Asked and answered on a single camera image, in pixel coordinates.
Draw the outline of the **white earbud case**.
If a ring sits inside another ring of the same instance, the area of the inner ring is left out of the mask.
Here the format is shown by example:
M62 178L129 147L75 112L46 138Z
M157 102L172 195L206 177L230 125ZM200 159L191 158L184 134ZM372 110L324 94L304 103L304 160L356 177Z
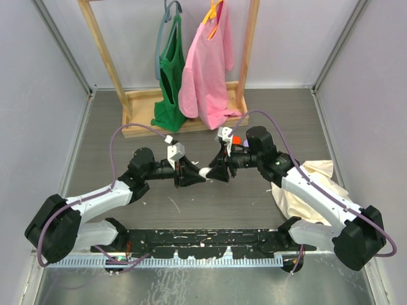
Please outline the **white earbud case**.
M210 171L211 171L211 168L209 168L209 167L204 167L204 168L201 168L198 173L199 173L199 175L200 175L201 177L207 179L207 174L208 174Z

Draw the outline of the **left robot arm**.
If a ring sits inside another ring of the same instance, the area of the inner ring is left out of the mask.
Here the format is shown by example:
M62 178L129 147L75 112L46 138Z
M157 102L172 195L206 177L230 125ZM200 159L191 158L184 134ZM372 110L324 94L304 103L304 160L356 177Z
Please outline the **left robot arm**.
M38 253L43 267L61 261L72 250L106 245L113 252L127 245L127 230L116 220L92 224L90 220L117 207L141 199L149 180L172 179L186 187L205 182L209 168L199 168L184 155L180 143L168 146L167 159L155 161L147 147L136 150L127 171L111 185L70 198L48 197L25 230L25 237Z

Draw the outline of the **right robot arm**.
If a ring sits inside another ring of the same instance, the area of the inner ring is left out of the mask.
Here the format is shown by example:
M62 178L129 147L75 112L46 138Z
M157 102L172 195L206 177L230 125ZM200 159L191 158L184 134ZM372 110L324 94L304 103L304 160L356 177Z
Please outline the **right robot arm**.
M248 129L246 147L234 144L230 132L227 127L217 131L221 148L210 165L199 171L202 177L228 182L237 170L256 168L265 180L297 196L327 221L324 225L291 217L279 227L282 248L294 250L302 244L328 250L346 267L359 271L385 246L378 209L362 208L313 181L303 166L277 150L265 127Z

